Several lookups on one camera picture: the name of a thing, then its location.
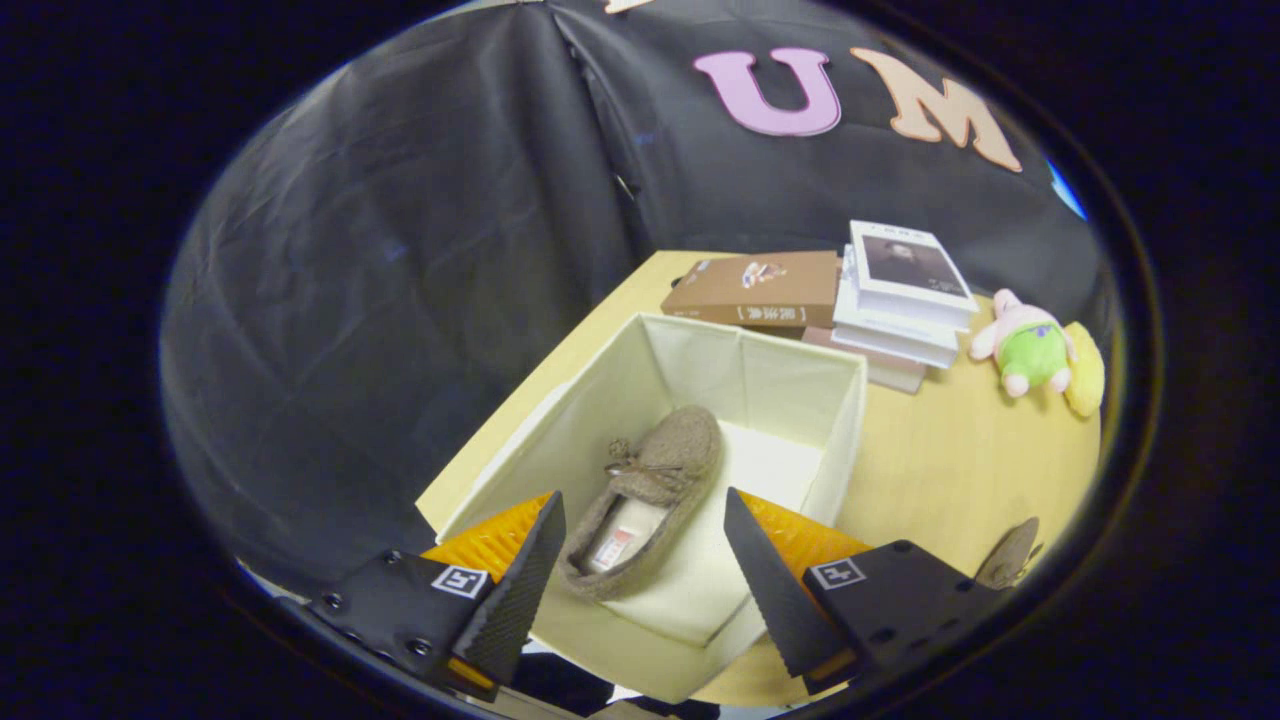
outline book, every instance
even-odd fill
[[[851,220],[858,310],[969,332],[978,302],[933,233]]]
[[[672,288],[662,311],[730,325],[829,328],[838,263],[833,250],[703,260]]]
[[[832,337],[832,332],[828,328],[805,328],[800,342],[865,356],[867,382],[869,383],[897,389],[908,395],[915,395],[920,389],[924,375],[928,373],[928,366],[924,363],[905,360],[893,355],[877,352],[869,347],[840,342]]]
[[[847,249],[832,310],[832,340],[934,368],[950,368],[960,351],[955,331],[901,315],[859,310],[855,268],[856,259]]]

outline green plush toy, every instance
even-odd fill
[[[1066,392],[1071,383],[1069,363],[1076,360],[1075,342],[1053,315],[1024,305],[1009,290],[997,292],[992,305],[996,322],[974,336],[969,356],[984,360],[995,355],[1001,384],[1010,397],[1021,397],[1044,383],[1055,392]]]

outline stuffed toy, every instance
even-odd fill
[[[1066,337],[1075,346],[1076,359],[1071,360],[1071,384],[1064,396],[1071,410],[1082,418],[1088,418],[1102,406],[1102,391],[1106,389],[1106,368],[1102,354],[1093,342],[1089,331],[1080,323],[1066,325]]]
[[[1076,360],[1075,342],[1057,319],[1034,305],[1024,305],[1010,290],[992,299],[996,322],[978,332],[969,356],[986,360],[995,355],[1000,382],[1010,397],[1048,383],[1055,392],[1071,384],[1069,361]]]

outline brown slipper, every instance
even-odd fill
[[[678,536],[713,484],[721,432],[705,407],[667,415],[635,452],[616,441],[609,484],[566,538],[557,566],[570,591],[591,601],[632,589]]]
[[[1025,565],[1042,546],[1032,550],[1036,533],[1039,532],[1039,518],[1032,518],[1005,533],[996,550],[978,569],[974,582],[991,589],[1002,591],[1023,577]]]

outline brown book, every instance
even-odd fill
[[[829,328],[840,266],[833,250],[703,260],[662,311],[728,325]]]

